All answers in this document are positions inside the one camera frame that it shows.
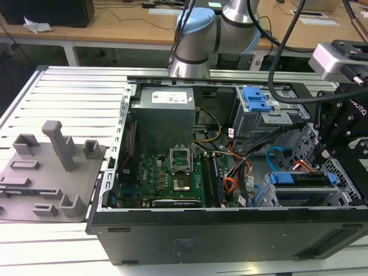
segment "sticker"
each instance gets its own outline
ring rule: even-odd
[[[22,194],[21,191],[4,191],[6,194]]]
[[[187,104],[186,92],[155,91],[152,93],[153,104]]]
[[[269,105],[279,106],[278,101],[268,100]]]
[[[247,186],[254,188],[254,177],[251,176],[248,177]]]
[[[215,3],[215,2],[208,2],[208,5],[210,7],[222,7],[220,3]]]
[[[246,205],[246,200],[244,199],[244,197],[242,197],[242,196],[239,196],[239,198],[237,199],[237,201],[241,204],[241,205],[243,205],[243,206],[245,206]]]
[[[233,128],[229,128],[229,137],[234,138],[234,129]]]

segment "table leg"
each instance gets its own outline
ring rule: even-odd
[[[8,43],[0,43],[0,51],[3,51],[7,56],[13,56],[14,52]]]
[[[72,45],[64,45],[63,47],[69,66],[80,66],[76,48]]]
[[[264,58],[264,54],[262,53],[255,53],[252,59],[252,63],[251,63],[251,67],[250,67],[250,71],[259,71],[260,67],[262,65],[263,62],[263,58]]]

